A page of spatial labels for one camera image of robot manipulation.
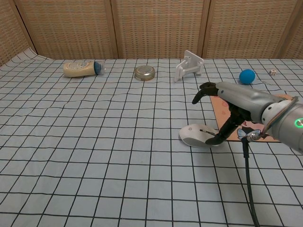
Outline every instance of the woven panel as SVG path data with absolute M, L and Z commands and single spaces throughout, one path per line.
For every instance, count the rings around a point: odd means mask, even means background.
M 53 59 L 113 58 L 103 0 L 18 2 L 40 55 Z
M 197 52 L 202 0 L 114 1 L 120 57 L 183 58 L 184 50 Z
M 303 20 L 300 22 L 284 58 L 303 59 Z
M 0 66 L 28 48 L 8 0 L 0 0 Z
M 296 0 L 216 0 L 204 57 L 272 58 L 295 3 Z

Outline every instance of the black cable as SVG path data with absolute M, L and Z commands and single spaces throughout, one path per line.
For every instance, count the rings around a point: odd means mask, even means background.
M 250 199 L 250 214 L 252 221 L 254 222 L 255 227 L 260 227 L 256 210 L 255 210 L 255 204 L 254 200 L 252 198 L 252 190 L 251 190 L 251 184 L 250 184 L 250 164 L 249 164 L 249 147 L 248 147 L 248 140 L 246 137 L 241 139 L 242 145 L 243 145 L 243 154 L 245 158 L 245 172 L 246 172 L 246 182 L 247 182 L 247 190 L 248 190 L 248 197 Z

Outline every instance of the green indicator light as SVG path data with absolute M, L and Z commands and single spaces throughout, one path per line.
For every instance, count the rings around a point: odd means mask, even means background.
M 297 128 L 303 128 L 303 118 L 298 118 L 295 120 L 294 125 Z

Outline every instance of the metal tin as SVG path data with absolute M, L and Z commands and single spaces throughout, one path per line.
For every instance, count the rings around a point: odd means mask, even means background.
M 155 69 L 149 65 L 142 65 L 134 70 L 134 77 L 138 80 L 147 81 L 155 77 Z

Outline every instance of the mayonnaise bottle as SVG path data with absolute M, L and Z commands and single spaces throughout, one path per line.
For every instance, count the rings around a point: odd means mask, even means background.
M 65 77 L 103 75 L 104 70 L 104 61 L 69 62 L 63 65 Z

